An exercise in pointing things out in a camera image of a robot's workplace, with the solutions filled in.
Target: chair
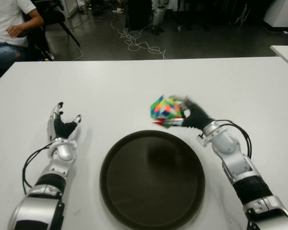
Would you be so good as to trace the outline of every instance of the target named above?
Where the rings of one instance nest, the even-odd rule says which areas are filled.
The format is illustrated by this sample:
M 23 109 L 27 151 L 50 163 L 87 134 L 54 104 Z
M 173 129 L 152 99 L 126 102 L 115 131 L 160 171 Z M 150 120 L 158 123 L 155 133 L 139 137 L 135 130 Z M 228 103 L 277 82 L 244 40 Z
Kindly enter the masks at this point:
M 49 52 L 48 44 L 46 41 L 45 33 L 41 28 L 27 30 L 18 35 L 18 37 L 25 37 L 25 36 L 27 37 L 28 41 L 28 53 L 27 53 L 28 61 L 39 60 L 40 56 L 38 57 L 37 53 L 42 54 L 49 61 L 53 61 L 48 54 Z
M 31 0 L 32 3 L 36 6 L 37 11 L 42 16 L 44 20 L 44 32 L 46 25 L 51 24 L 60 24 L 63 30 L 67 33 L 67 35 L 71 36 L 74 42 L 80 47 L 80 43 L 77 41 L 75 36 L 71 33 L 71 31 L 64 24 L 65 16 L 62 12 L 56 11 L 55 8 L 58 6 L 61 10 L 64 10 L 64 7 L 60 0 Z

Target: jeans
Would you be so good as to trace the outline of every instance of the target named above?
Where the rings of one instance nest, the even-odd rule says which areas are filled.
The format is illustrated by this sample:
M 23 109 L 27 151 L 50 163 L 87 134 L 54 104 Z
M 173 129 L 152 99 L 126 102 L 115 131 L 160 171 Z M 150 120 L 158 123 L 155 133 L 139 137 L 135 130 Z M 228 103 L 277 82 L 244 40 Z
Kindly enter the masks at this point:
M 25 61 L 26 58 L 27 49 L 25 47 L 0 42 L 0 73 L 5 72 L 14 62 Z

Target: chair leg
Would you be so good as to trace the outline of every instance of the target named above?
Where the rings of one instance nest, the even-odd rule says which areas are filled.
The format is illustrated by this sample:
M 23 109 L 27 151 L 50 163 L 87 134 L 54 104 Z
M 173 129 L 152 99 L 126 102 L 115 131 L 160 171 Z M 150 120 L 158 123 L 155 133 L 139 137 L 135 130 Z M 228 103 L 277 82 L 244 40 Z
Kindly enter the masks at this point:
M 49 61 L 53 61 L 52 58 L 49 56 L 49 54 L 48 54 L 45 50 L 41 49 L 41 47 L 40 47 L 38 44 L 35 44 L 35 45 L 37 46 L 37 48 L 39 49 L 39 51 L 40 51 Z
M 64 23 L 60 23 L 60 25 L 62 26 L 63 30 L 65 30 L 65 32 L 72 37 L 72 39 L 75 41 L 75 43 L 77 44 L 77 46 L 80 47 L 80 43 L 77 41 L 77 39 L 76 39 L 75 36 L 72 34 L 72 32 L 70 32 L 70 30 L 67 28 L 67 26 L 66 26 Z
M 34 43 L 33 43 L 33 41 L 31 40 L 31 38 L 29 36 L 27 36 L 27 40 L 28 40 L 27 61 L 32 61 L 33 60 L 33 58 L 32 58 L 32 50 L 33 50 L 33 47 L 34 47 Z

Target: person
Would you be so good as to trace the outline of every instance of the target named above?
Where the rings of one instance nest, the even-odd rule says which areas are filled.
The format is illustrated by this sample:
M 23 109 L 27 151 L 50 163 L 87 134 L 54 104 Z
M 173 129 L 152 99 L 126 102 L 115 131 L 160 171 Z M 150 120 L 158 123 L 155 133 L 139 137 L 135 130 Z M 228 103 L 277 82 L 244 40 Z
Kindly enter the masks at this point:
M 22 12 L 30 16 L 24 22 Z M 30 0 L 0 0 L 0 77 L 16 61 L 27 58 L 26 37 L 22 32 L 44 24 Z
M 154 11 L 153 16 L 153 28 L 152 33 L 155 35 L 159 35 L 159 32 L 164 32 L 164 29 L 161 27 L 163 23 L 166 7 L 168 5 L 169 0 L 158 0 L 157 9 Z

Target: shoe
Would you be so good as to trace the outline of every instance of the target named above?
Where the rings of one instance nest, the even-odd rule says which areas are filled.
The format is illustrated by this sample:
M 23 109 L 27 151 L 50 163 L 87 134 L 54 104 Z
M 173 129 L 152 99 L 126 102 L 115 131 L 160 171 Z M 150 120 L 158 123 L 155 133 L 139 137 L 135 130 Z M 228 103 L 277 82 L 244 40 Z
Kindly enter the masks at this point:
M 160 27 L 160 26 L 158 26 L 156 30 L 157 30 L 158 32 L 162 32 L 162 33 L 165 32 L 165 30 L 164 30 L 162 27 Z

